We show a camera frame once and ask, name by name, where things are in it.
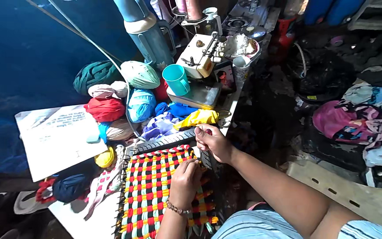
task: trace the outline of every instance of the pink bag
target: pink bag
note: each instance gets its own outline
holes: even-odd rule
[[[373,105],[329,101],[315,111],[312,120],[326,137],[367,145],[365,150],[382,141],[382,109]]]

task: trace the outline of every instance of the black plastic bag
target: black plastic bag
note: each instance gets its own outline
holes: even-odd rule
[[[294,54],[289,58],[287,65],[293,72],[291,77],[294,90],[303,96],[303,99],[314,101],[339,99],[356,80],[353,65],[343,61],[332,51],[305,49],[307,68],[305,75],[300,52],[292,52]]]

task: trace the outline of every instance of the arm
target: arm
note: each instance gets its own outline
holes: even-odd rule
[[[200,185],[201,170],[198,160],[187,160],[181,163],[172,176],[169,201],[178,209],[191,209],[197,187]],[[184,238],[187,215],[179,215],[171,209],[166,209],[157,239]]]
[[[205,133],[209,128],[213,135]],[[304,238],[334,238],[350,220],[364,220],[317,190],[234,148],[216,127],[196,128],[197,146],[233,166]]]

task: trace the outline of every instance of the teal plastic cup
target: teal plastic cup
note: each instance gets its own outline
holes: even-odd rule
[[[185,69],[181,65],[168,65],[162,73],[163,79],[177,96],[183,96],[190,92]]]

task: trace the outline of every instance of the hand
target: hand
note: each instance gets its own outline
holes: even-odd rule
[[[178,209],[191,209],[202,171],[198,160],[190,159],[179,164],[172,176],[169,201]]]
[[[206,133],[207,129],[212,131],[212,135]],[[218,162],[231,164],[232,154],[236,149],[218,128],[208,124],[201,124],[194,129],[194,132],[199,149],[211,151]]]

